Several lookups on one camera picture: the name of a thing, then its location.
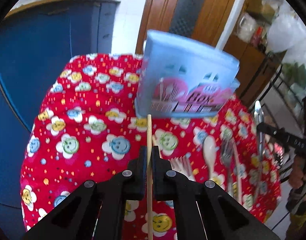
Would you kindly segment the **wooden chopstick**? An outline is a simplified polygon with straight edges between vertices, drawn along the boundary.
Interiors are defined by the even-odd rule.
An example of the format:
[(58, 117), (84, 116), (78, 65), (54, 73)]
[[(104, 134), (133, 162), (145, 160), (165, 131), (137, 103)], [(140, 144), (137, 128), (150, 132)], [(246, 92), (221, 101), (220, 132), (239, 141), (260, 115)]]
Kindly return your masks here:
[(152, 116), (147, 116), (147, 212), (148, 212), (148, 239), (153, 240), (152, 230)]
[(237, 151), (237, 146), (235, 143), (235, 140), (232, 138), (231, 139), (232, 147), (233, 147), (233, 156), (235, 160), (235, 165), (236, 165), (236, 177), (237, 177), (237, 201), (239, 204), (242, 205), (242, 180), (241, 180), (241, 175), (239, 174), (240, 171), (240, 162), (238, 158), (238, 151)]

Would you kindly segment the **silver metal fork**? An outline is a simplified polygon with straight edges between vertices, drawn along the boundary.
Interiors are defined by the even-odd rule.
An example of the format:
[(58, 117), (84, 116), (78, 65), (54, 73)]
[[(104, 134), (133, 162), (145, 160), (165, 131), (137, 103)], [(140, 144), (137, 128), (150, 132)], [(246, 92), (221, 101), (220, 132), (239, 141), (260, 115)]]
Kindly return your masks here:
[(231, 175), (231, 164), (233, 161), (233, 145), (232, 142), (228, 139), (224, 139), (221, 143), (221, 162), (226, 168), (226, 192), (233, 197), (233, 188), (232, 188), (232, 175)]

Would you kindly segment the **wooden side shelf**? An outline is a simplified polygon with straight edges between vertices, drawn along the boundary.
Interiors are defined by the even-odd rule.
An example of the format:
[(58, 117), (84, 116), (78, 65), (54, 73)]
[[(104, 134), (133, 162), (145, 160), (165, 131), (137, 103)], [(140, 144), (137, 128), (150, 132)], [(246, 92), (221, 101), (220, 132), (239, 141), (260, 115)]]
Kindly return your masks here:
[(275, 10), (263, 0), (247, 0), (224, 51), (239, 62), (237, 80), (240, 82), (236, 96), (250, 107), (265, 89), (277, 71), (282, 53), (271, 53), (267, 48), (267, 33)]

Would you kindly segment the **white plastic fork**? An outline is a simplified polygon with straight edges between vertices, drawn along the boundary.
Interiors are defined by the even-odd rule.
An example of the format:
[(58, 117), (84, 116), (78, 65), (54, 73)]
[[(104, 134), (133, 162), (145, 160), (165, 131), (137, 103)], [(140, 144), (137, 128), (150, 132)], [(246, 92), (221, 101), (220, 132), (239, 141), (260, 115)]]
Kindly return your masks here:
[(193, 170), (190, 165), (189, 158), (187, 156), (183, 157), (176, 157), (169, 159), (171, 168), (176, 171), (180, 172), (181, 174), (185, 175), (189, 180), (195, 181)]

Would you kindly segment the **white plastic spoon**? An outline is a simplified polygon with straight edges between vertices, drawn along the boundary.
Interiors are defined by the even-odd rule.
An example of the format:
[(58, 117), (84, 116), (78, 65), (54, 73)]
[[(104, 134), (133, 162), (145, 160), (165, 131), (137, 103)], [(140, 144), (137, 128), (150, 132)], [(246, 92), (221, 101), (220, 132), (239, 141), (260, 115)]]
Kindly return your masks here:
[(208, 135), (203, 141), (203, 158), (208, 167), (209, 179), (212, 178), (214, 173), (214, 165), (216, 160), (216, 149), (214, 137)]

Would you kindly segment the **light blue utensil holder box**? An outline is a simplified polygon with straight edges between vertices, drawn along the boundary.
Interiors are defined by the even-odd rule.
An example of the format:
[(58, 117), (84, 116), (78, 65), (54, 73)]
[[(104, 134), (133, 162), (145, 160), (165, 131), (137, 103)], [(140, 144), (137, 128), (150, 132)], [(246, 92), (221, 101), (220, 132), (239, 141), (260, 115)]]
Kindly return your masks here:
[(224, 51), (184, 36), (149, 30), (136, 115), (214, 116), (239, 87), (238, 71), (239, 61)]

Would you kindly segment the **blue kitchen cabinet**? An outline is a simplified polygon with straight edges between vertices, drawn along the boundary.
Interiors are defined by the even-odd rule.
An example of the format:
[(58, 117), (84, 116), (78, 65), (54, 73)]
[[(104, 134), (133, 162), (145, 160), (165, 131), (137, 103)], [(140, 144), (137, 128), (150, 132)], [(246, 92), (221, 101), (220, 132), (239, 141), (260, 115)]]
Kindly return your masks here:
[(25, 232), (20, 167), (46, 91), (75, 55), (109, 53), (113, 0), (44, 0), (16, 9), (0, 24), (0, 227)]

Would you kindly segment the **wooden door with glass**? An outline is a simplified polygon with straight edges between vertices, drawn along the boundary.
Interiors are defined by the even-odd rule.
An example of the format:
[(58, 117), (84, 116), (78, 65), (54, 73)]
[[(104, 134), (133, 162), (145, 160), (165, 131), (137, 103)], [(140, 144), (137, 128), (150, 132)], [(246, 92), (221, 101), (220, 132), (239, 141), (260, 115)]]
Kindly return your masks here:
[(146, 32), (165, 31), (216, 46), (236, 0), (146, 0), (136, 44), (143, 52)]

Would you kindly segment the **red smiley flower tablecloth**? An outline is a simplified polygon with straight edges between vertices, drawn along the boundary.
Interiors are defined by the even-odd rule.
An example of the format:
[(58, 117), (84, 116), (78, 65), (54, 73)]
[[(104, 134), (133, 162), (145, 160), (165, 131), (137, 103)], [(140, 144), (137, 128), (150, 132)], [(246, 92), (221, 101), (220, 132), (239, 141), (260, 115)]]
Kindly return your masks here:
[[(142, 58), (138, 55), (88, 54), (73, 57), (44, 98), (25, 151), (21, 175), (24, 225), (31, 229), (88, 179), (101, 182), (126, 169), (146, 143), (147, 122), (137, 118), (134, 98)], [(232, 97), (212, 118), (155, 120), (153, 132), (164, 159), (187, 156), (194, 178), (209, 178), (202, 156), (208, 135), (217, 144), (237, 144), (242, 203), (265, 222), (277, 207), (281, 187), (273, 155), (264, 157), (260, 195), (257, 182), (256, 128), (241, 102)], [(226, 171), (215, 161), (212, 180), (225, 186)]]

